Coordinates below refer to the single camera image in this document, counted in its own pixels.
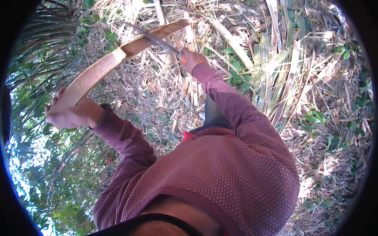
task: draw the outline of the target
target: knife blade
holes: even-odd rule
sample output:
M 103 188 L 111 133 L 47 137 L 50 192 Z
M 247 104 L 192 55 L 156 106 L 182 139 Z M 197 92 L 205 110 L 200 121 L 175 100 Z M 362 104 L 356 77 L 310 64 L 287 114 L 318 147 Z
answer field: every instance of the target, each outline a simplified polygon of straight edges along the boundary
M 181 51 L 178 51 L 176 48 L 172 47 L 171 45 L 169 45 L 168 43 L 164 42 L 163 40 L 160 40 L 158 38 L 156 38 L 155 36 L 153 36 L 152 34 L 146 32 L 144 29 L 142 28 L 139 28 L 138 26 L 136 25 L 133 25 L 129 22 L 125 22 L 126 25 L 132 27 L 133 29 L 135 29 L 137 32 L 139 32 L 140 34 L 144 34 L 144 36 L 146 36 L 146 38 L 148 38 L 149 40 L 151 41 L 154 41 L 156 42 L 157 45 L 159 46 L 162 46 L 163 48 L 167 49 L 167 50 L 171 50 L 177 57 L 180 61 L 186 63 L 186 56 L 185 54 Z

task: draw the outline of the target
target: maroon sweater sleeve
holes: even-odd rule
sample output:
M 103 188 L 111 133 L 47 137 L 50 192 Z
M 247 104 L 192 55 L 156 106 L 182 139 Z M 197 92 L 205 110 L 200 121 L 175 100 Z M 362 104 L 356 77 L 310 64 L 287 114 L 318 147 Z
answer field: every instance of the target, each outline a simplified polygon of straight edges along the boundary
M 293 158 L 268 118 L 259 112 L 239 92 L 227 85 L 223 77 L 213 72 L 207 63 L 196 65 L 192 75 L 202 83 L 207 95 L 216 102 L 235 129 L 237 138 L 254 150 L 262 146 L 277 153 L 276 158 L 297 175 Z
M 98 199 L 94 209 L 94 221 L 98 229 L 115 223 L 118 205 L 126 201 L 123 194 L 130 180 L 143 174 L 153 163 L 156 157 L 152 147 L 128 120 L 117 117 L 110 105 L 103 105 L 104 115 L 98 126 L 92 131 L 103 138 L 106 143 L 114 147 L 121 158 L 110 185 Z

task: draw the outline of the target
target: left hand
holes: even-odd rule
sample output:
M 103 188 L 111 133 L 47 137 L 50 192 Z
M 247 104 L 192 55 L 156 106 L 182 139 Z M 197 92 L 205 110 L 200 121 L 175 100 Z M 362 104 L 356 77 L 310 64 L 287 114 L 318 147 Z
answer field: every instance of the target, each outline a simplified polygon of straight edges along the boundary
M 51 99 L 51 106 L 54 106 L 65 90 L 65 88 L 60 88 L 60 91 Z M 49 110 L 50 106 L 46 105 L 46 114 Z M 48 114 L 46 122 L 52 123 L 58 129 L 73 129 L 80 126 L 89 126 L 94 129 L 101 121 L 104 111 L 95 101 L 85 97 L 76 106 L 71 106 L 54 114 Z

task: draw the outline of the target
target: person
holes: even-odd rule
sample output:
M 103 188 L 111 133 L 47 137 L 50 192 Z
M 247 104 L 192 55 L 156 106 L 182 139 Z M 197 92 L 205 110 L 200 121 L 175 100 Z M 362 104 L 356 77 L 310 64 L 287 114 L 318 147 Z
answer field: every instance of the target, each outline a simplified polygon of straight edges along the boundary
M 93 209 L 97 228 L 163 215 L 198 235 L 276 235 L 299 194 L 293 157 L 267 117 L 214 73 L 203 55 L 183 51 L 187 61 L 182 68 L 207 94 L 206 120 L 166 156 L 157 159 L 141 131 L 117 117 L 109 104 L 83 98 L 46 117 L 60 128 L 89 126 L 120 155 Z M 51 100 L 52 106 L 63 92 Z M 188 235 L 184 228 L 150 220 L 127 235 Z

